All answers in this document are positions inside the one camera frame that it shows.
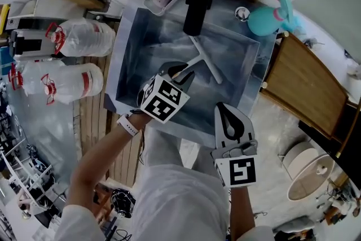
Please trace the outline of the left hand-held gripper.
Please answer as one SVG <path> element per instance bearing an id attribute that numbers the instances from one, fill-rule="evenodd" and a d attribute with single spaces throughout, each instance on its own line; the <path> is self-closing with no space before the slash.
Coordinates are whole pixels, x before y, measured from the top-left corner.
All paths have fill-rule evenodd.
<path id="1" fill-rule="evenodd" d="M 194 71 L 179 81 L 172 79 L 187 67 L 185 62 L 164 63 L 140 89 L 138 108 L 162 124 L 168 122 L 190 99 L 187 92 L 195 78 Z"/>

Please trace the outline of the chrome sink knob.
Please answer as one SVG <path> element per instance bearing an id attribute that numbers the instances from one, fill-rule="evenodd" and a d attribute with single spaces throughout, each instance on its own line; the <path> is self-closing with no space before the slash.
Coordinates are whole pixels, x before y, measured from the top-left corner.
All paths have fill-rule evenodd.
<path id="1" fill-rule="evenodd" d="M 242 22 L 248 21 L 249 15 L 250 11 L 246 7 L 238 7 L 235 10 L 235 17 Z"/>

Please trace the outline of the silver coffee machine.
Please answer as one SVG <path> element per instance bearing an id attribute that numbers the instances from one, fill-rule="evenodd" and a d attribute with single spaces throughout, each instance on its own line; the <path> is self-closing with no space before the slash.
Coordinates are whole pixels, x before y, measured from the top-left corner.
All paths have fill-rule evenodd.
<path id="1" fill-rule="evenodd" d="M 61 58 L 55 55 L 55 44 L 46 37 L 45 30 L 13 30 L 9 39 L 9 52 L 17 62 Z"/>

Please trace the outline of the crumpled white tissue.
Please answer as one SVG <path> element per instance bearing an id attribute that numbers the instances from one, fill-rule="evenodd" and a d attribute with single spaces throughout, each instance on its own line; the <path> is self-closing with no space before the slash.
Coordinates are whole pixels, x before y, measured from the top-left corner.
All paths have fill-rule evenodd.
<path id="1" fill-rule="evenodd" d="M 355 79 L 361 79 L 361 64 L 356 62 L 347 65 L 347 74 Z"/>

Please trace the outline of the person's left forearm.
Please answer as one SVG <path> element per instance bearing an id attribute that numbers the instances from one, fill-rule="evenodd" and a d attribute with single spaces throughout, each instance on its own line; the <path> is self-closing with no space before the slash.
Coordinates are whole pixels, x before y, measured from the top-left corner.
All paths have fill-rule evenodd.
<path id="1" fill-rule="evenodd" d="M 77 205 L 92 210 L 95 186 L 132 138 L 122 125 L 118 125 L 82 157 L 71 177 L 66 206 Z"/>

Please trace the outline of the person's right forearm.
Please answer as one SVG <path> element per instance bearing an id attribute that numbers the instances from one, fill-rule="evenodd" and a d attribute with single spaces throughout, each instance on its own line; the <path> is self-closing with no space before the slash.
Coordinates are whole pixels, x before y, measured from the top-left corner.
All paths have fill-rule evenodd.
<path id="1" fill-rule="evenodd" d="M 231 189 L 230 233 L 232 241 L 255 227 L 252 206 L 246 187 Z"/>

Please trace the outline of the wooden plank platform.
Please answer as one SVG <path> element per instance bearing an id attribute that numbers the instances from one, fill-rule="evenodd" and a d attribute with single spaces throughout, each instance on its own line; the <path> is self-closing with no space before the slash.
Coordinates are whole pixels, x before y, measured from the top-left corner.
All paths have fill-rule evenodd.
<path id="1" fill-rule="evenodd" d="M 104 108 L 105 87 L 94 97 L 85 97 L 73 102 L 73 128 L 77 159 L 88 152 L 98 140 L 116 126 L 120 115 Z M 117 182 L 133 187 L 138 171 L 139 156 L 143 148 L 143 134 L 133 138 L 116 157 L 105 173 L 103 182 Z"/>

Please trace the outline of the folded wooden table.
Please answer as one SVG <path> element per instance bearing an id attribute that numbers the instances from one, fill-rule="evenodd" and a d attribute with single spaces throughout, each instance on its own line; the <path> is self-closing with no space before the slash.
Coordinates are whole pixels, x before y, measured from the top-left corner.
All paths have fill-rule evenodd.
<path id="1" fill-rule="evenodd" d="M 324 63 L 296 36 L 279 33 L 280 40 L 267 70 L 260 93 L 293 114 L 327 139 L 340 143 L 336 157 L 343 153 L 361 111 Z M 356 109 L 345 138 L 336 135 L 347 106 Z"/>

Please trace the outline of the teal spray bottle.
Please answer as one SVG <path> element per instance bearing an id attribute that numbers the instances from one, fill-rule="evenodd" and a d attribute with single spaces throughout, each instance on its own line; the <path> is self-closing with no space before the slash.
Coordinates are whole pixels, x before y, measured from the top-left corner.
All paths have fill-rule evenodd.
<path id="1" fill-rule="evenodd" d="M 248 27 L 256 36 L 268 36 L 276 32 L 282 24 L 292 26 L 294 21 L 291 0 L 278 0 L 279 7 L 259 7 L 248 17 Z"/>

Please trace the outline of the person's leg in pale trousers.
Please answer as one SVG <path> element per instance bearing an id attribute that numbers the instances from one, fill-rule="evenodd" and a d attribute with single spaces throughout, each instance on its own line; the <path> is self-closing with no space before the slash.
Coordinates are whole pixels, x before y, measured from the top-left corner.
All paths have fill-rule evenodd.
<path id="1" fill-rule="evenodd" d="M 144 165 L 177 165 L 183 167 L 179 153 L 180 145 L 180 138 L 146 127 L 144 131 L 144 151 L 142 153 Z M 214 167 L 211 151 L 209 147 L 200 146 L 192 169 L 219 178 Z"/>

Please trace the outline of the round white lamp shade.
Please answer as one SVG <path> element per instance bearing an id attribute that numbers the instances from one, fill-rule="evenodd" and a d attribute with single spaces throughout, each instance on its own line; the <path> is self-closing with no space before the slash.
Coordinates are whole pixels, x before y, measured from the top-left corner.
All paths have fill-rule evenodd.
<path id="1" fill-rule="evenodd" d="M 295 144 L 278 157 L 291 180 L 287 190 L 290 201 L 301 201 L 316 192 L 330 177 L 335 165 L 328 154 L 320 154 L 310 142 Z"/>

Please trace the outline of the person's white shirt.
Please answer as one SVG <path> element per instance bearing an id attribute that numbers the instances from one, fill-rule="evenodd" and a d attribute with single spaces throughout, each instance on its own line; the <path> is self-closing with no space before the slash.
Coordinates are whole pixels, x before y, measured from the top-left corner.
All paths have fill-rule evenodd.
<path id="1" fill-rule="evenodd" d="M 146 167 L 131 217 L 130 241 L 226 241 L 228 196 L 219 179 L 177 165 Z M 94 215 L 64 208 L 54 241 L 105 241 Z M 237 241 L 275 241 L 268 226 Z"/>

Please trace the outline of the white squeegee with orange grip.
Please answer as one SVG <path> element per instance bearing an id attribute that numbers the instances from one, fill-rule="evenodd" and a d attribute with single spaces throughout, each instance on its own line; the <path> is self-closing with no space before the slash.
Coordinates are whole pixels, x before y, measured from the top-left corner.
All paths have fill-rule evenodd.
<path id="1" fill-rule="evenodd" d="M 199 54 L 195 58 L 189 60 L 187 62 L 187 66 L 183 68 L 180 72 L 176 73 L 171 79 L 175 79 L 176 77 L 178 77 L 187 68 L 197 64 L 200 61 L 204 61 L 208 69 L 210 70 L 211 74 L 213 75 L 214 79 L 216 80 L 216 82 L 218 84 L 221 84 L 223 82 L 223 78 L 221 77 L 221 74 L 218 72 L 218 69 L 216 68 L 215 64 L 212 62 L 210 56 L 206 53 L 205 49 L 202 47 L 200 41 L 197 40 L 197 38 L 194 36 L 189 36 L 189 38 Z"/>

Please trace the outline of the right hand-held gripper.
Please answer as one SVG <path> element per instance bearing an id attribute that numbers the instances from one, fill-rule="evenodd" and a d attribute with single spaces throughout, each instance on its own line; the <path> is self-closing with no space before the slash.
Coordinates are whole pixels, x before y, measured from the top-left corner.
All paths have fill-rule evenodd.
<path id="1" fill-rule="evenodd" d="M 253 140 L 251 120 L 237 108 L 218 102 L 214 109 L 214 125 L 217 149 L 211 156 L 222 185 L 231 189 L 256 183 L 258 142 Z"/>

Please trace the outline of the white wrist watch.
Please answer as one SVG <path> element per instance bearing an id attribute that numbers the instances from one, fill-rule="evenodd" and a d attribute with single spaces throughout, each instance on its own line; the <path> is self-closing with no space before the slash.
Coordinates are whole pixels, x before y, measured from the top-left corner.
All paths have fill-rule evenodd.
<path id="1" fill-rule="evenodd" d="M 121 125 L 132 137 L 139 133 L 139 130 L 128 120 L 129 115 L 123 114 L 116 123 Z"/>

